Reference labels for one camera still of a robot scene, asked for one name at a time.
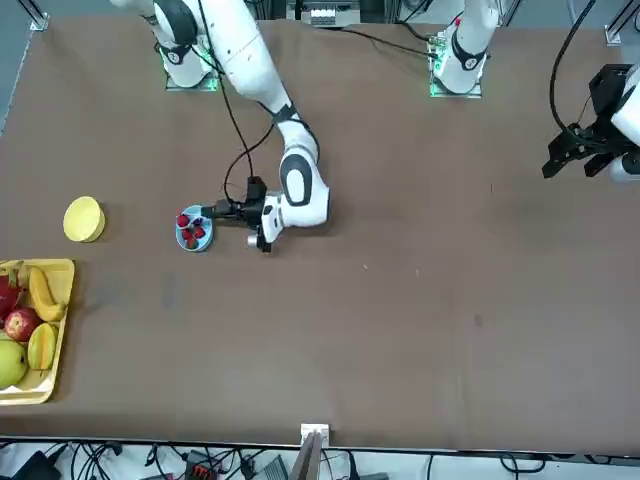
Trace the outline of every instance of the table surface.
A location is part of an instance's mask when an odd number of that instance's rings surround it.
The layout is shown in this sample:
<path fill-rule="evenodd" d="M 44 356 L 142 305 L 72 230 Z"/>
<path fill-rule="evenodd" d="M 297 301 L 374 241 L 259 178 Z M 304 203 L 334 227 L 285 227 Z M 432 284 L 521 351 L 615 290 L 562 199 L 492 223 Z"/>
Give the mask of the table surface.
<path fill-rule="evenodd" d="M 176 213 L 222 195 L 240 143 L 221 95 L 164 92 L 142 21 L 34 36 L 0 140 L 3 256 L 70 257 L 78 276 L 59 388 L 0 410 L 3 433 L 297 443 L 325 422 L 339 445 L 637 453 L 638 188 L 540 172 L 566 31 L 500 29 L 484 97 L 464 100 L 429 97 L 423 58 L 261 28 L 334 202 L 270 256 L 243 228 L 205 254 L 176 245 Z M 602 32 L 576 36 L 565 121 L 617 59 Z M 269 119 L 231 103 L 253 143 Z M 276 134 L 254 154 L 274 187 L 281 153 Z M 62 216 L 86 194 L 108 226 L 73 244 Z"/>

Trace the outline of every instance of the yellow tray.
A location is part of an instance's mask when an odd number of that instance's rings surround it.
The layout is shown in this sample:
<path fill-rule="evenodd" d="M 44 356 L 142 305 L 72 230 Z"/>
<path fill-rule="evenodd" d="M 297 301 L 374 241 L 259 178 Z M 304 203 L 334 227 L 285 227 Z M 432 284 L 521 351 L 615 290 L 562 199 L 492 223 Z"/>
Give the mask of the yellow tray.
<path fill-rule="evenodd" d="M 2 268 L 11 267 L 19 260 L 2 262 Z M 51 296 L 56 302 L 69 305 L 71 300 L 71 289 L 73 288 L 73 275 L 75 266 L 69 259 L 32 259 L 23 260 L 24 264 L 39 267 L 47 277 Z M 26 292 L 22 294 L 20 305 L 33 307 L 31 295 Z M 56 353 L 53 357 L 51 370 L 31 370 L 29 369 L 20 383 L 4 390 L 0 390 L 0 405 L 34 405 L 46 402 L 56 386 L 58 377 L 58 367 L 60 366 L 60 352 L 64 342 L 65 327 L 67 324 L 68 312 L 59 322 L 52 322 L 58 327 L 58 341 L 56 342 Z M 0 340 L 8 338 L 4 332 L 0 331 Z"/>

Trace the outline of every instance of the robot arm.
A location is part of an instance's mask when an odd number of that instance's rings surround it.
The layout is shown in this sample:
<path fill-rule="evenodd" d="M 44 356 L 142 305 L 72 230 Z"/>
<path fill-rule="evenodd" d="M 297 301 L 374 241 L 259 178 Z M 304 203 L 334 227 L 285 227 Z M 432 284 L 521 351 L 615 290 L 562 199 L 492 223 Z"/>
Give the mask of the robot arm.
<path fill-rule="evenodd" d="M 208 28 L 227 79 L 240 95 L 260 103 L 272 115 L 284 139 L 282 192 L 266 195 L 258 233 L 271 244 L 285 227 L 324 223 L 329 215 L 329 189 L 317 167 L 319 146 L 289 98 L 255 20 L 243 0 L 202 0 L 202 14 L 199 1 L 186 0 L 186 4 L 197 12 L 199 30 Z"/>
<path fill-rule="evenodd" d="M 451 22 L 444 32 L 447 50 L 434 71 L 448 91 L 465 94 L 473 89 L 499 20 L 496 0 L 465 0 L 460 21 Z"/>
<path fill-rule="evenodd" d="M 587 177 L 606 167 L 614 181 L 640 180 L 640 64 L 605 65 L 589 82 L 596 121 L 586 128 L 568 125 L 549 144 L 545 178 L 555 176 L 567 163 L 589 158 Z"/>
<path fill-rule="evenodd" d="M 286 227 L 309 227 L 326 222 L 329 188 L 317 168 L 319 145 L 289 98 L 256 21 L 243 0 L 111 0 L 148 17 L 152 4 L 154 34 L 167 45 L 165 68 L 179 85 L 197 84 L 211 68 L 193 51 L 213 49 L 214 63 L 237 92 L 260 103 L 284 138 L 280 161 L 282 191 L 270 192 L 259 177 L 250 177 L 242 205 L 220 202 L 210 214 L 242 218 L 256 231 L 250 244 L 270 251 Z M 184 52 L 179 64 L 173 52 Z"/>

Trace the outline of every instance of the blue plate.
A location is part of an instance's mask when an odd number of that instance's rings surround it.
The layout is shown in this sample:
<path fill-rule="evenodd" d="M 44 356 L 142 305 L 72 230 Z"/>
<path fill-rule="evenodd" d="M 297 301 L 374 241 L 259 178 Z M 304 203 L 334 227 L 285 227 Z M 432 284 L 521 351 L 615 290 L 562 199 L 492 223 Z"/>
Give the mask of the blue plate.
<path fill-rule="evenodd" d="M 185 208 L 182 211 L 182 213 L 184 213 L 185 215 L 189 215 L 189 218 L 191 219 L 191 223 L 189 225 L 191 225 L 196 218 L 202 218 L 202 223 L 200 224 L 200 226 L 204 229 L 205 234 L 204 237 L 197 239 L 198 248 L 196 248 L 195 250 L 189 250 L 187 248 L 187 242 L 182 238 L 182 229 L 178 228 L 178 226 L 176 225 L 176 240 L 178 242 L 178 245 L 180 245 L 182 249 L 186 250 L 187 252 L 202 252 L 209 248 L 209 245 L 211 245 L 211 242 L 213 241 L 213 220 L 211 220 L 210 218 L 202 217 L 200 215 L 201 211 L 202 205 L 191 205 L 189 208 Z"/>

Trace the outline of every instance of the apple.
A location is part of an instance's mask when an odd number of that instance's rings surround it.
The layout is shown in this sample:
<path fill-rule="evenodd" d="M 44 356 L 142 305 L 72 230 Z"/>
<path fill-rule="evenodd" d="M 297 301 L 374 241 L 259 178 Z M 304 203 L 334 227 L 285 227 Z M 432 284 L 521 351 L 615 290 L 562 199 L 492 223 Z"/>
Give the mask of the apple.
<path fill-rule="evenodd" d="M 16 308 L 4 320 L 4 333 L 16 342 L 28 342 L 41 323 L 33 308 Z"/>

